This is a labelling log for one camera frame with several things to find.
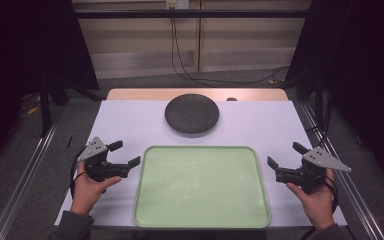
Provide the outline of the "black stand post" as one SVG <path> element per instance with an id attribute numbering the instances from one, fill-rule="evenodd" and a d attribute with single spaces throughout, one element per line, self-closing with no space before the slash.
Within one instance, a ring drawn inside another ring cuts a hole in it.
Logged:
<path id="1" fill-rule="evenodd" d="M 317 85 L 315 90 L 315 117 L 319 129 L 323 127 L 323 76 L 321 72 L 317 74 Z"/>
<path id="2" fill-rule="evenodd" d="M 42 133 L 44 137 L 51 128 L 51 113 L 49 106 L 49 94 L 47 88 L 47 78 L 44 77 L 40 82 L 40 107 L 42 115 Z"/>

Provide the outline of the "light green rectangular tray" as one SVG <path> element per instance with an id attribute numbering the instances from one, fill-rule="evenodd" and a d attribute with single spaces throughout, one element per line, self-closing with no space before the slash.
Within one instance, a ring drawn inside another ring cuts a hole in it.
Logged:
<path id="1" fill-rule="evenodd" d="M 148 148 L 133 217 L 143 228 L 266 227 L 270 211 L 256 153 L 244 146 Z"/>

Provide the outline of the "white table sheet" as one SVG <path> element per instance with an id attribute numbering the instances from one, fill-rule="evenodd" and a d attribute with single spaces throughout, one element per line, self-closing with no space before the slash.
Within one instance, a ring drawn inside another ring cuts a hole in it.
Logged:
<path id="1" fill-rule="evenodd" d="M 101 104 L 91 134 L 105 143 L 121 140 L 121 149 L 109 154 L 113 163 L 141 157 L 129 176 L 111 187 L 91 214 L 99 227 L 143 228 L 134 221 L 136 195 L 146 150 L 153 146 L 244 146 L 254 150 L 270 211 L 269 227 L 306 226 L 309 221 L 299 200 L 275 179 L 267 164 L 270 156 L 282 167 L 295 169 L 301 156 L 294 142 L 310 144 L 290 101 L 221 101 L 217 124 L 201 135 L 185 135 L 164 118 L 164 101 L 116 101 Z"/>

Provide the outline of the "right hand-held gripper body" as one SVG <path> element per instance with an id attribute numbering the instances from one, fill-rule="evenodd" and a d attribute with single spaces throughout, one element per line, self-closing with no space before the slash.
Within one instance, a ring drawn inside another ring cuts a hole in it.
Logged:
<path id="1" fill-rule="evenodd" d="M 277 182 L 293 183 L 306 194 L 311 194 L 325 182 L 327 168 L 344 172 L 352 171 L 330 153 L 321 147 L 316 147 L 308 149 L 308 152 L 302 155 L 299 168 L 287 169 L 279 166 L 275 170 L 275 178 Z"/>

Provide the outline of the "white wall socket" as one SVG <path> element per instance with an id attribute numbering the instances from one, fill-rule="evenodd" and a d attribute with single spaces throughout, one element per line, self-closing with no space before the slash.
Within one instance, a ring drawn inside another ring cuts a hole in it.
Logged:
<path id="1" fill-rule="evenodd" d="M 165 0 L 166 8 L 169 10 L 188 10 L 189 0 Z"/>

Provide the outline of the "dark grey round plate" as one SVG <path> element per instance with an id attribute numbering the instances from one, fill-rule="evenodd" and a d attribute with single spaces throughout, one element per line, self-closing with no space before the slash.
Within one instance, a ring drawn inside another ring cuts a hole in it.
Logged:
<path id="1" fill-rule="evenodd" d="M 183 94 L 165 108 L 168 125 L 183 134 L 202 134 L 212 129 L 219 119 L 217 104 L 201 94 Z"/>

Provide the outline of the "person's left hand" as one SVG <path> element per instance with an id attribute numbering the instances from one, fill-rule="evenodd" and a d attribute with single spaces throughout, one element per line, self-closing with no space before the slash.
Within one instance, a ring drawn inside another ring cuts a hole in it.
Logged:
<path id="1" fill-rule="evenodd" d="M 77 173 L 78 176 L 75 180 L 74 197 L 70 211 L 87 217 L 103 192 L 107 188 L 119 183 L 121 178 L 115 176 L 102 182 L 96 182 L 86 174 L 83 162 L 78 163 Z"/>

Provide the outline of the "black curtain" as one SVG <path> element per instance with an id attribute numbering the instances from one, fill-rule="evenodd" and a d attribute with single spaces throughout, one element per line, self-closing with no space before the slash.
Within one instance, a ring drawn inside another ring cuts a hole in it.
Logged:
<path id="1" fill-rule="evenodd" d="M 98 87 L 72 0 L 0 0 L 0 148 L 23 96 L 44 80 L 57 89 Z"/>
<path id="2" fill-rule="evenodd" d="M 384 0 L 311 0 L 286 80 L 318 79 L 384 171 Z"/>

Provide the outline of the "person's right hand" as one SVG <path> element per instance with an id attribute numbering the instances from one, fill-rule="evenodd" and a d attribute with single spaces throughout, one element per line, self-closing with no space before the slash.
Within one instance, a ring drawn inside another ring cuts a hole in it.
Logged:
<path id="1" fill-rule="evenodd" d="M 327 229 L 334 224 L 333 194 L 326 185 L 310 195 L 293 183 L 287 183 L 286 186 L 300 200 L 306 216 L 316 231 Z"/>

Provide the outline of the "aluminium floor rail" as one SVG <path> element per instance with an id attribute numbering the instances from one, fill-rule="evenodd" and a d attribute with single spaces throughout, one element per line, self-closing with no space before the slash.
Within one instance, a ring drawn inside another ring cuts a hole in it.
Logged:
<path id="1" fill-rule="evenodd" d="M 57 127 L 58 123 L 54 122 L 45 132 L 45 135 L 40 138 L 40 141 L 38 142 L 38 145 L 32 157 L 30 158 L 21 179 L 19 180 L 15 190 L 11 194 L 8 203 L 0 214 L 0 240 L 6 240 L 9 230 L 22 205 L 22 202 L 24 201 L 27 191 L 30 188 L 32 179 L 47 152 Z"/>
<path id="2" fill-rule="evenodd" d="M 316 113 L 309 104 L 303 104 L 301 111 L 306 116 L 306 121 L 313 127 L 314 137 L 316 142 L 324 148 L 327 152 L 332 154 L 334 157 L 340 159 L 336 149 L 332 145 L 332 141 L 319 128 L 319 124 L 316 122 Z M 338 181 L 345 193 L 346 198 L 352 206 L 352 209 L 358 216 L 358 219 L 364 228 L 364 232 L 368 236 L 369 240 L 384 240 L 384 234 L 378 225 L 372 211 L 367 205 L 366 201 L 360 194 L 357 186 L 353 182 L 349 173 L 337 173 Z"/>

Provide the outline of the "black horizontal frame bar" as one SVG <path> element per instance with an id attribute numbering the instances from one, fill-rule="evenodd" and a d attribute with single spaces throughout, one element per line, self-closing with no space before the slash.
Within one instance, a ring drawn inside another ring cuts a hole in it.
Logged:
<path id="1" fill-rule="evenodd" d="M 80 19 L 116 18 L 306 18 L 305 10 L 126 10 L 76 11 Z"/>

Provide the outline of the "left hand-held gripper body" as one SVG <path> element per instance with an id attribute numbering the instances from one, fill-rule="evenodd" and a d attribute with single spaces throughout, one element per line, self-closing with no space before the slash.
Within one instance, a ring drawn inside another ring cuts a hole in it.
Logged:
<path id="1" fill-rule="evenodd" d="M 108 145 L 99 137 L 94 137 L 81 152 L 78 160 L 83 161 L 88 177 L 97 182 L 102 182 L 111 177 L 127 178 L 130 168 L 128 164 L 113 164 L 107 160 Z"/>

